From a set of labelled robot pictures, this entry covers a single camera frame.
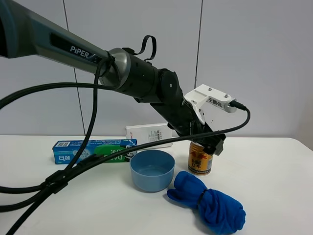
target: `white box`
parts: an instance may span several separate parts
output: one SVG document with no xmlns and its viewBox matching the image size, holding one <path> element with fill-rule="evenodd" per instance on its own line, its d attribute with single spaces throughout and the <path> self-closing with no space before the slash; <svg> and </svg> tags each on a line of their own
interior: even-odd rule
<svg viewBox="0 0 313 235">
<path fill-rule="evenodd" d="M 137 145 L 159 140 L 165 140 L 172 137 L 172 130 L 168 128 L 167 123 L 127 126 L 126 138 L 137 139 Z M 171 147 L 172 143 L 166 143 L 150 148 Z"/>
</svg>

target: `blue cloth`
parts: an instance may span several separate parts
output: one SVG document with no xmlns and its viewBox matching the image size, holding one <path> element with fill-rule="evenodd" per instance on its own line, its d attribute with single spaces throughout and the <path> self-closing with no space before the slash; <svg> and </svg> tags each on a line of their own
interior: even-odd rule
<svg viewBox="0 0 313 235">
<path fill-rule="evenodd" d="M 240 202 L 217 190 L 205 191 L 199 206 L 197 201 L 207 189 L 194 175 L 181 171 L 174 181 L 175 189 L 169 189 L 169 198 L 193 209 L 198 209 L 203 222 L 217 234 L 232 234 L 243 228 L 246 212 Z"/>
</svg>

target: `white wall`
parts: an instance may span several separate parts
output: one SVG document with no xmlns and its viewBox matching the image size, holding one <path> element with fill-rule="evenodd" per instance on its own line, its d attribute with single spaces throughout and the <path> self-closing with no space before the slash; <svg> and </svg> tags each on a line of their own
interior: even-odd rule
<svg viewBox="0 0 313 235">
<path fill-rule="evenodd" d="M 62 0 L 17 2 L 66 28 Z M 0 98 L 34 85 L 75 82 L 73 68 L 38 56 L 0 57 L 0 71 Z M 77 89 L 31 94 L 6 106 L 0 112 L 0 134 L 83 135 Z"/>
<path fill-rule="evenodd" d="M 311 0 L 204 1 L 197 85 L 231 94 L 252 113 L 250 124 L 229 136 L 303 135 L 296 133 L 308 118 L 305 105 L 312 118 L 312 22 Z M 246 117 L 205 111 L 215 129 Z"/>
<path fill-rule="evenodd" d="M 184 92 L 193 89 L 201 0 L 65 0 L 69 30 L 100 48 L 139 51 L 145 35 L 157 40 L 157 68 L 176 71 Z M 140 58 L 150 57 L 151 49 Z M 93 75 L 77 71 L 78 82 Z M 92 90 L 79 89 L 85 128 L 91 117 Z M 148 104 L 109 91 L 99 91 L 95 135 L 125 135 L 125 126 L 164 122 Z"/>
</svg>

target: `black strap loop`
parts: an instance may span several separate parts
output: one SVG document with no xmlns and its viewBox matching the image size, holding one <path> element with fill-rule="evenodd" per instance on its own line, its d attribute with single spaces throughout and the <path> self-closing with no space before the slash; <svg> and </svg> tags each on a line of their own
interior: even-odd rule
<svg viewBox="0 0 313 235">
<path fill-rule="evenodd" d="M 203 196 L 205 194 L 205 192 L 208 191 L 208 189 L 203 190 L 203 192 L 200 194 L 198 200 L 197 200 L 197 205 L 199 206 L 201 200 L 203 199 Z"/>
<path fill-rule="evenodd" d="M 152 54 L 151 54 L 151 57 L 150 58 L 147 58 L 147 59 L 144 59 L 144 61 L 147 61 L 147 60 L 153 60 L 154 57 L 156 56 L 156 53 L 157 53 L 157 40 L 154 36 L 151 36 L 151 35 L 147 35 L 143 38 L 143 41 L 142 41 L 142 45 L 141 45 L 141 50 L 139 53 L 135 53 L 135 51 L 129 47 L 123 47 L 122 49 L 127 51 L 129 54 L 131 55 L 140 55 L 142 54 L 145 49 L 146 49 L 146 45 L 147 45 L 147 41 L 148 39 L 151 38 L 152 40 Z"/>
</svg>

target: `white mount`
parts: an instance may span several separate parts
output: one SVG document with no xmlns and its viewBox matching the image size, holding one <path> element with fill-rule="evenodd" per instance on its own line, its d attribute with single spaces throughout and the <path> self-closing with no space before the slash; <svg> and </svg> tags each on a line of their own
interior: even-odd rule
<svg viewBox="0 0 313 235">
<path fill-rule="evenodd" d="M 205 124 L 205 119 L 204 112 L 201 110 L 201 107 L 205 102 L 223 109 L 228 113 L 234 113 L 237 110 L 237 108 L 229 106 L 229 103 L 236 99 L 232 98 L 230 95 L 224 92 L 204 84 L 187 93 L 184 97 L 192 105 L 201 124 L 203 125 Z"/>
</svg>

